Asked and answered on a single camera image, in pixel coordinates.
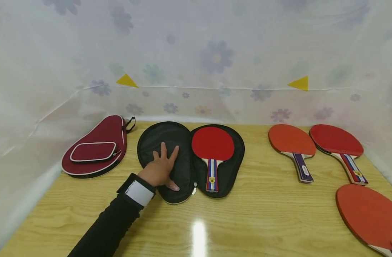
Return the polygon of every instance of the table surface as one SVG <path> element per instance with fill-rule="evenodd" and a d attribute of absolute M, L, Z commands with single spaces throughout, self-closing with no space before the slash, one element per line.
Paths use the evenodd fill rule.
<path fill-rule="evenodd" d="M 0 257 L 67 256 L 129 174 L 141 170 L 136 146 L 150 125 L 138 123 L 128 135 L 125 158 L 106 175 L 80 180 L 62 173 Z M 190 130 L 201 125 L 185 124 Z M 381 256 L 351 234 L 337 211 L 336 190 L 348 184 L 339 161 L 317 151 L 306 159 L 315 182 L 302 184 L 293 161 L 269 144 L 270 126 L 229 127 L 245 143 L 230 194 L 217 200 L 197 191 L 179 205 L 156 195 L 114 256 Z M 356 163 L 368 187 L 392 200 L 392 186 L 372 163 L 365 156 Z"/>

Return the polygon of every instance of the wrist strap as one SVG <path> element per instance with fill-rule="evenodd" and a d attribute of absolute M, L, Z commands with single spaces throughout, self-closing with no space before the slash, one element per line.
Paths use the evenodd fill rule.
<path fill-rule="evenodd" d="M 154 196 L 154 193 L 140 184 L 139 181 L 133 181 L 124 194 L 143 207 L 145 207 Z"/>
<path fill-rule="evenodd" d="M 132 205 L 142 210 L 149 201 L 154 197 L 156 188 L 131 173 L 128 179 L 117 190 L 118 197 L 124 198 Z"/>

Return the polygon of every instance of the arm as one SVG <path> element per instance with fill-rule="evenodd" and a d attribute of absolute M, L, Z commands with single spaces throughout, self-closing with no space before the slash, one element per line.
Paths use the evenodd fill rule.
<path fill-rule="evenodd" d="M 161 156 L 153 151 L 154 160 L 139 172 L 131 174 L 117 190 L 117 197 L 99 215 L 68 257 L 112 257 L 139 212 L 152 200 L 156 186 L 166 185 L 179 191 L 169 174 L 179 153 L 176 146 L 170 158 L 166 144 L 161 143 Z"/>
<path fill-rule="evenodd" d="M 68 257 L 113 256 L 121 239 L 153 198 L 156 188 L 131 174 Z"/>

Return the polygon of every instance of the paddle case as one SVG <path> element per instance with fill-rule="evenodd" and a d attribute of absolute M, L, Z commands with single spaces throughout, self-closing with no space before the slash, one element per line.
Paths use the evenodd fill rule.
<path fill-rule="evenodd" d="M 134 124 L 128 129 L 131 121 Z M 135 117 L 104 118 L 66 151 L 61 159 L 62 170 L 74 178 L 95 178 L 111 171 L 126 154 L 127 134 L 135 125 Z"/>
<path fill-rule="evenodd" d="M 207 165 L 199 159 L 192 150 L 192 137 L 194 133 L 202 127 L 218 127 L 226 132 L 233 139 L 234 154 L 226 162 L 218 166 L 218 188 L 219 192 L 212 193 L 206 191 Z M 185 126 L 177 122 L 161 122 L 150 126 L 145 130 L 137 144 L 137 155 L 141 166 L 144 168 L 153 160 L 153 151 L 160 154 L 161 142 L 166 143 L 168 157 L 170 157 L 175 146 L 179 146 L 179 155 L 174 164 L 170 178 L 179 187 L 179 192 L 174 192 L 166 186 L 158 186 L 161 197 L 169 204 L 176 205 L 186 201 L 191 195 L 196 193 L 196 188 L 211 198 L 223 198 L 229 194 L 239 167 L 244 157 L 244 142 L 242 137 L 232 128 L 223 125 L 205 125 L 189 131 Z"/>

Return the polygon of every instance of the case handle strap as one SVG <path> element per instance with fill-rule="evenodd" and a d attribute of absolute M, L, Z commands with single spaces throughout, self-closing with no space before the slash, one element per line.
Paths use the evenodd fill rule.
<path fill-rule="evenodd" d="M 136 126 L 136 117 L 132 117 L 131 119 L 127 120 L 124 119 L 124 121 L 126 122 L 126 125 L 122 126 L 121 129 L 126 131 L 126 134 L 130 133 L 132 131 L 132 129 L 134 128 L 134 126 Z M 133 126 L 130 129 L 127 129 L 127 126 L 134 121 Z"/>

